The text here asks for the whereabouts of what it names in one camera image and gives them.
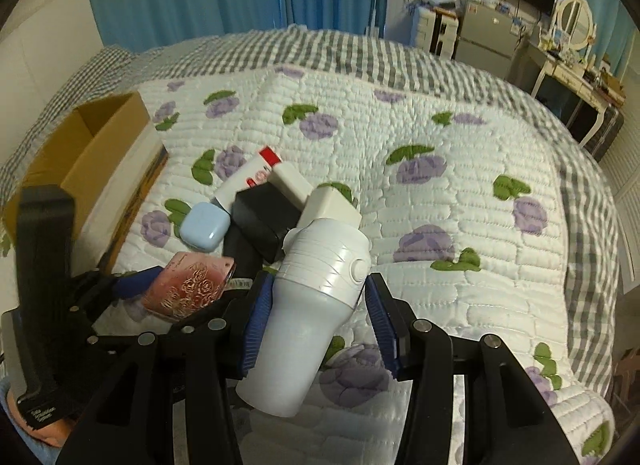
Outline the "pink floral box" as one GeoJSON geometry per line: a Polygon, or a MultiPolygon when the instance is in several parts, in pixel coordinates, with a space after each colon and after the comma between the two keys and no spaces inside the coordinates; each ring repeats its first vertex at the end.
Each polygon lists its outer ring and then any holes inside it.
{"type": "Polygon", "coordinates": [[[235,268],[231,257],[179,251],[142,296],[152,315],[178,322],[218,300],[235,268]]]}

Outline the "light blue earbuds case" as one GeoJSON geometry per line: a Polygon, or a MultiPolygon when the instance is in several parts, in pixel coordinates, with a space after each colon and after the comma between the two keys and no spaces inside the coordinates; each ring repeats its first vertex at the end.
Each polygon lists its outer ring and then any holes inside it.
{"type": "Polygon", "coordinates": [[[224,240],[230,224],[229,213],[217,202],[201,202],[184,217],[180,237],[197,251],[211,253],[224,240]]]}

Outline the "white bottle with pump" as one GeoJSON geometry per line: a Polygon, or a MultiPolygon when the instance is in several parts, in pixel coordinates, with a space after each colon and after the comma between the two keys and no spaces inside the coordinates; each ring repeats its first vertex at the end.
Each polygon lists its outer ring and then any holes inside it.
{"type": "Polygon", "coordinates": [[[236,392],[258,411],[292,417],[357,306],[371,257],[358,228],[329,218],[290,231],[283,251],[257,359],[236,392]]]}

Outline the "white power adapter cube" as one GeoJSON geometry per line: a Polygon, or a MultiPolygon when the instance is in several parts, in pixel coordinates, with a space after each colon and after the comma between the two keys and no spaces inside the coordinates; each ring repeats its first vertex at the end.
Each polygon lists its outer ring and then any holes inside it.
{"type": "Polygon", "coordinates": [[[361,215],[340,191],[326,186],[310,193],[296,227],[305,228],[317,219],[333,219],[359,228],[361,215]]]}

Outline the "black rectangular box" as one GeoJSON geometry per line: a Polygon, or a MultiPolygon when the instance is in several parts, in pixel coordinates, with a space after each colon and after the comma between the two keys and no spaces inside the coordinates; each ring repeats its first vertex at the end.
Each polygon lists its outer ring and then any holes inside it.
{"type": "Polygon", "coordinates": [[[222,255],[234,259],[237,275],[253,277],[263,263],[282,259],[284,238],[299,217],[299,209],[270,182],[240,191],[231,207],[222,255]]]}

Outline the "white bottle red cap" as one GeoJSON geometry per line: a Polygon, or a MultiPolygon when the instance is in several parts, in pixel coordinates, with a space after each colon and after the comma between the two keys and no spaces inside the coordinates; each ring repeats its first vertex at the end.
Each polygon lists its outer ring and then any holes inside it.
{"type": "Polygon", "coordinates": [[[280,156],[268,146],[251,158],[237,146],[222,151],[214,163],[214,173],[222,182],[215,190],[212,202],[230,213],[236,193],[264,184],[273,167],[280,162],[280,156]]]}

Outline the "cardboard box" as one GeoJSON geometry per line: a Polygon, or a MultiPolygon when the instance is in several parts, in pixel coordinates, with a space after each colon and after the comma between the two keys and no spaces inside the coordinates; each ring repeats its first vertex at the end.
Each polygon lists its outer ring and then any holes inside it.
{"type": "Polygon", "coordinates": [[[113,268],[167,160],[139,92],[81,104],[54,129],[21,186],[56,185],[73,196],[73,275],[113,268]]]}

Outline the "grey checked bed sheet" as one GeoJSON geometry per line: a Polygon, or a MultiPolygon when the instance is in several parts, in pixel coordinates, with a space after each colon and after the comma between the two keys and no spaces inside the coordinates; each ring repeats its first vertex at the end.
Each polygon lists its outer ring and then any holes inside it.
{"type": "Polygon", "coordinates": [[[161,78],[231,73],[292,64],[350,74],[394,92],[409,90],[466,103],[495,104],[532,125],[550,144],[560,173],[567,222],[565,303],[568,358],[578,381],[606,393],[613,374],[615,305],[620,284],[618,218],[608,179],[564,125],[523,90],[400,43],[345,32],[291,25],[273,31],[208,36],[135,54],[102,48],[63,85],[1,167],[1,201],[9,202],[28,165],[66,114],[80,103],[126,92],[161,78]]]}

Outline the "floral quilted white blanket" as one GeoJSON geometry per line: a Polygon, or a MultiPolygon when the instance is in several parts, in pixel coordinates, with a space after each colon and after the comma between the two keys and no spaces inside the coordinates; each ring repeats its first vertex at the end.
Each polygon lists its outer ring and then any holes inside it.
{"type": "Polygon", "coordinates": [[[311,69],[156,80],[138,92],[170,159],[116,259],[167,263],[176,227],[270,147],[361,216],[373,268],[452,335],[499,335],[576,461],[611,448],[617,222],[599,168],[528,95],[436,97],[311,69]]]}

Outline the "white drawer cabinet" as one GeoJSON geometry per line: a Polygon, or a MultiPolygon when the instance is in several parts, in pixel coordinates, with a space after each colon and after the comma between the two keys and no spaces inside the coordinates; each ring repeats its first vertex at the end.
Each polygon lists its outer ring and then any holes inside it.
{"type": "Polygon", "coordinates": [[[442,8],[419,6],[414,10],[410,44],[444,59],[454,58],[459,19],[442,8]]]}

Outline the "white vanity table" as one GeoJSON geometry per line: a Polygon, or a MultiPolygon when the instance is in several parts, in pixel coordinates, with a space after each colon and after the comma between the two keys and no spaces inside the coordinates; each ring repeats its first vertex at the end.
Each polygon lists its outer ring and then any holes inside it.
{"type": "Polygon", "coordinates": [[[579,145],[586,148],[602,130],[606,113],[615,109],[613,101],[608,99],[608,95],[596,84],[587,82],[559,58],[552,56],[530,40],[524,40],[515,51],[506,80],[536,98],[542,83],[547,78],[557,81],[579,99],[566,128],[570,128],[570,124],[574,123],[584,104],[596,112],[593,124],[579,140],[579,145]]]}

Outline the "silver mini fridge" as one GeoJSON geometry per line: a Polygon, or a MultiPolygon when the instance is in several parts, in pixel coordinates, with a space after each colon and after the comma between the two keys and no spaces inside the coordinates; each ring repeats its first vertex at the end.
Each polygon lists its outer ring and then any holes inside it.
{"type": "Polygon", "coordinates": [[[512,28],[508,14],[468,0],[454,60],[505,80],[520,39],[520,32],[512,28]]]}

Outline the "oval vanity mirror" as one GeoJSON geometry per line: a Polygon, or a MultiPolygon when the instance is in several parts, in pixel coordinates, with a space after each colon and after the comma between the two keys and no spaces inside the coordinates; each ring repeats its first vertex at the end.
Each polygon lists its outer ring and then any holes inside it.
{"type": "Polygon", "coordinates": [[[556,44],[570,50],[587,48],[596,39],[597,25],[588,0],[561,0],[552,19],[556,44]]]}

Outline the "blue curtain right window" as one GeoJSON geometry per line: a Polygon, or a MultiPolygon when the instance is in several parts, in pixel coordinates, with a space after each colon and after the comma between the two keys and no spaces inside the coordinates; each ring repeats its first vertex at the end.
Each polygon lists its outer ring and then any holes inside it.
{"type": "Polygon", "coordinates": [[[621,77],[626,69],[637,27],[621,0],[587,0],[597,25],[592,52],[600,61],[608,56],[612,73],[621,77]]]}

